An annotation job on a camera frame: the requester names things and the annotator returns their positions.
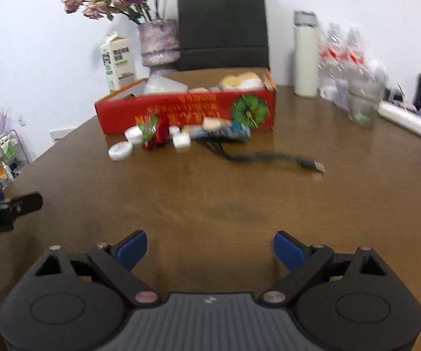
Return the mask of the red cardboard box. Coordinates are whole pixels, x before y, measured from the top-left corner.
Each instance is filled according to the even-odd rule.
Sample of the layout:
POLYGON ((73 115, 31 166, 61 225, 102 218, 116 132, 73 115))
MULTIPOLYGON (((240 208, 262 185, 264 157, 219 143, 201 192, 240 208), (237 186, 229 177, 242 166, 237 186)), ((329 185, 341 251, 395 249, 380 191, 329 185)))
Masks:
POLYGON ((173 72, 164 75, 188 86, 187 92, 144 95, 148 78, 142 78, 109 93, 95 103, 102 131, 122 134, 127 128, 144 124, 152 115, 167 115, 169 124, 184 127, 202 124, 215 117, 246 124, 251 129, 273 129, 276 86, 265 68, 214 68, 173 72), (256 73, 264 82, 263 90, 221 90, 227 75, 256 73))

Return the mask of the blue patterned pouch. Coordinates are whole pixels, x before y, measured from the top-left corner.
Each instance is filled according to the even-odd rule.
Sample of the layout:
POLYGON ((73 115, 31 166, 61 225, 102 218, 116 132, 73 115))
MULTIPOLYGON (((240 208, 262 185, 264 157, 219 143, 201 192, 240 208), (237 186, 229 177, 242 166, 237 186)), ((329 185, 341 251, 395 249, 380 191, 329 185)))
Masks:
POLYGON ((192 140, 208 140, 217 143, 247 143, 251 131, 245 124, 215 117, 205 117, 200 125, 187 125, 182 132, 192 140))

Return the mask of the white power strip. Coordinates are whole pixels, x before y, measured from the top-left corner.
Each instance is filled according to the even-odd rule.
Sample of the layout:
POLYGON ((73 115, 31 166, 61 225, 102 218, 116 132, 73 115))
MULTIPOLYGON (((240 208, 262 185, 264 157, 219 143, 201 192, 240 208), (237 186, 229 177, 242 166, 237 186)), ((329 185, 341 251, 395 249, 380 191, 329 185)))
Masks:
POLYGON ((390 121, 399 127, 405 128, 409 132, 413 132, 421 137, 420 116, 386 101, 382 101, 378 106, 378 115, 381 118, 390 121))

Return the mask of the black paper bag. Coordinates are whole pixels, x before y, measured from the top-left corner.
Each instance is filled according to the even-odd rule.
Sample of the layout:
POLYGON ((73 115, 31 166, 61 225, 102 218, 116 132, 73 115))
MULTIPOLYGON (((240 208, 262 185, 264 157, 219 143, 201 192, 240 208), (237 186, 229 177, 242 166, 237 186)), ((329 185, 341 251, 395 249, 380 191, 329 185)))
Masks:
POLYGON ((179 69, 269 69, 265 0, 177 0, 179 69))

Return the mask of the white round cap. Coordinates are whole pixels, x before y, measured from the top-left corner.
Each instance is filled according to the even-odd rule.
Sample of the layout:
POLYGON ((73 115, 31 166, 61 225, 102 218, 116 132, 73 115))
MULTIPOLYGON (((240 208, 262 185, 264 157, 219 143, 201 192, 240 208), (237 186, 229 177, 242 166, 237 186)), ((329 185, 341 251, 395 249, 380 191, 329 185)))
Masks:
POLYGON ((109 150, 109 157, 114 161, 122 161, 133 154, 134 146, 128 141, 113 144, 109 150))

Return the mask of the white green milk carton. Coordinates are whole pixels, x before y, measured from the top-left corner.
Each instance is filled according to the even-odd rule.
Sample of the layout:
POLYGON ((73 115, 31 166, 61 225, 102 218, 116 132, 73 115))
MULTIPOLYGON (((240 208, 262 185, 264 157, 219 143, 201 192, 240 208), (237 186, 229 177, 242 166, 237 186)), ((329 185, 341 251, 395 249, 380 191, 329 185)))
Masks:
POLYGON ((113 32, 99 49, 110 91, 120 90, 136 81, 137 73, 129 39, 113 32))

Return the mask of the pink ribbed vase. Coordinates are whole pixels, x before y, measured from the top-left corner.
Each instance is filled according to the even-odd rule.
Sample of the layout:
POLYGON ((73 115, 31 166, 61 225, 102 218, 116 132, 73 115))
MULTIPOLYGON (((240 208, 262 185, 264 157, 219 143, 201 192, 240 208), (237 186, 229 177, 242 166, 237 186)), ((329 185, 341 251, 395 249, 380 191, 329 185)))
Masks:
POLYGON ((151 75, 176 70, 180 58, 179 24, 173 19, 158 19, 138 26, 142 65, 151 75))

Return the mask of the clear glass cup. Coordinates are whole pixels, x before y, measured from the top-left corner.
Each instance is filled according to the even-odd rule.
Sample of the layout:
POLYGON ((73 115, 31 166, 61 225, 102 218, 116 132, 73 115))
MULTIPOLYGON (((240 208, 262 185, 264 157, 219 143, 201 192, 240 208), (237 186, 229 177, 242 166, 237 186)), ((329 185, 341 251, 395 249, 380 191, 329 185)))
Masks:
POLYGON ((369 126, 374 121, 382 93, 381 85, 368 74, 352 74, 348 79, 348 117, 369 126))

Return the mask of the yellow white plush toy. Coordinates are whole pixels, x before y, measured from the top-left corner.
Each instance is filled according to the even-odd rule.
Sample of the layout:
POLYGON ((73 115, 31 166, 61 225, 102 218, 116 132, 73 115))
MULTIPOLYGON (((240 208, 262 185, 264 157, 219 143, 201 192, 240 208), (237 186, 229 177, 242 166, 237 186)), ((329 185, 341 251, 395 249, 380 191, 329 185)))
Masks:
POLYGON ((239 75, 227 75, 218 84, 221 90, 263 90, 262 79, 254 72, 245 72, 239 75))

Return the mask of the white thermos bottle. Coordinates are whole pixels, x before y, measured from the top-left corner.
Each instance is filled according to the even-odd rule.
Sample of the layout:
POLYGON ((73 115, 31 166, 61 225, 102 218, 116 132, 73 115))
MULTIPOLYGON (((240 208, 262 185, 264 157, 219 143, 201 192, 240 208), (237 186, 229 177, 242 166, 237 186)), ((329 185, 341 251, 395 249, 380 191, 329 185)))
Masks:
POLYGON ((319 73, 319 22, 314 12, 294 12, 294 42, 294 92, 300 97, 315 97, 319 73))

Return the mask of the small white cube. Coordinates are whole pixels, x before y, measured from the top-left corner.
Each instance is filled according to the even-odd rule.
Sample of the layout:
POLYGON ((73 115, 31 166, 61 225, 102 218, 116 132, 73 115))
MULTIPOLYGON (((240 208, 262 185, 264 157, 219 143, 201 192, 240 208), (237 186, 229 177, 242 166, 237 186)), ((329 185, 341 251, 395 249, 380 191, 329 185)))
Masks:
POLYGON ((191 138, 187 132, 176 132, 172 136, 172 144, 176 150, 187 149, 191 146, 191 138))

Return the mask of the red gift decoration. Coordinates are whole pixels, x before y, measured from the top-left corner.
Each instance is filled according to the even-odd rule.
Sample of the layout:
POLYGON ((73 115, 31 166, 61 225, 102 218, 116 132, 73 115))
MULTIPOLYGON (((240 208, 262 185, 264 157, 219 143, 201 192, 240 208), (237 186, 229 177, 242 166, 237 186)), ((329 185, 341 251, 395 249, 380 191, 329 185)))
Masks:
POLYGON ((168 144, 169 119, 167 115, 149 116, 144 124, 140 124, 142 146, 148 151, 165 147, 168 144))

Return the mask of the plastic water bottle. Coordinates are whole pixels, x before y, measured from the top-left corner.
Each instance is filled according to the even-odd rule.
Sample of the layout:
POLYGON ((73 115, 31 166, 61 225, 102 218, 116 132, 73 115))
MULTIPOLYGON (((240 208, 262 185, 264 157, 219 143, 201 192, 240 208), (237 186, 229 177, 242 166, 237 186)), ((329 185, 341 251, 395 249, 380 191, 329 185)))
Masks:
POLYGON ((345 79, 351 82, 367 74, 364 40, 358 28, 351 28, 345 40, 345 79))
POLYGON ((338 23, 329 23, 319 36, 318 88, 322 99, 333 101, 338 93, 337 83, 345 76, 345 37, 338 23))

